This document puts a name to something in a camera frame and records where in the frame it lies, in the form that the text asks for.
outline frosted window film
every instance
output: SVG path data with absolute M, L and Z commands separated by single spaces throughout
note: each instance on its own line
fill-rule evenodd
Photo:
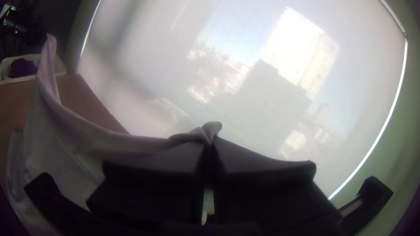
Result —
M 222 138 L 315 162 L 330 195 L 383 132 L 404 49 L 379 0 L 102 0 L 79 72 L 133 135 L 221 121 Z

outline white basket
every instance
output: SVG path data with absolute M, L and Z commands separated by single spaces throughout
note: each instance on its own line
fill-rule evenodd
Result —
M 8 58 L 3 59 L 0 63 L 0 84 L 15 83 L 15 82 L 35 79 L 35 75 L 23 76 L 23 77 L 18 77 L 18 78 L 9 78 L 8 75 L 9 75 L 11 64 L 13 61 L 23 58 L 27 61 L 32 61 L 35 67 L 38 67 L 40 55 L 41 54 L 28 54 L 28 55 L 14 56 L 14 57 L 8 57 Z M 56 72 L 56 76 L 62 76 L 67 73 L 63 62 L 61 61 L 58 55 L 56 55 L 54 58 L 54 67 L 55 67 L 54 71 Z

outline white fabric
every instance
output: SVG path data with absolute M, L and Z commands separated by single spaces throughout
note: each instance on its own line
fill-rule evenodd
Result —
M 221 129 L 220 122 L 210 122 L 159 139 L 111 132 L 85 120 L 61 105 L 53 66 L 56 40 L 47 36 L 24 132 L 11 137 L 6 172 L 10 204 L 34 236 L 56 234 L 23 190 L 39 174 L 51 174 L 64 196 L 87 209 L 85 201 L 104 179 L 104 159 L 150 155 L 192 140 L 211 143 Z

